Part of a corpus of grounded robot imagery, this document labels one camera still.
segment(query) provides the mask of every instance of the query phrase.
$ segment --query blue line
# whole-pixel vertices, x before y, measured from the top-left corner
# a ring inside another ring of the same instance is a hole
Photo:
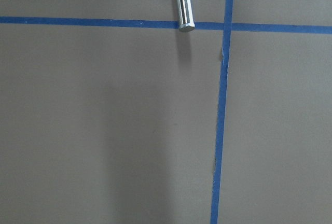
[[[215,171],[213,175],[212,204],[210,224],[218,223],[220,180],[222,175],[222,156],[224,142],[227,73],[232,29],[233,0],[226,0],[224,16],[223,62],[220,68],[220,89],[218,99],[218,117],[215,150]]]
[[[317,25],[233,23],[232,30],[233,31],[332,34],[332,26],[317,26]]]
[[[0,23],[106,26],[106,27],[157,28],[157,29],[178,28],[178,22],[175,21],[83,19],[83,18],[0,17]],[[224,28],[223,23],[196,22],[195,24],[196,24],[196,29],[198,30],[222,30]]]

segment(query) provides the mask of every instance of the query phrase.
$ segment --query silver metal rod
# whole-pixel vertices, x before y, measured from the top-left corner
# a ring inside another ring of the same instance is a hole
[[[178,9],[178,29],[182,32],[189,32],[195,29],[192,17],[192,8],[190,0],[177,0]]]

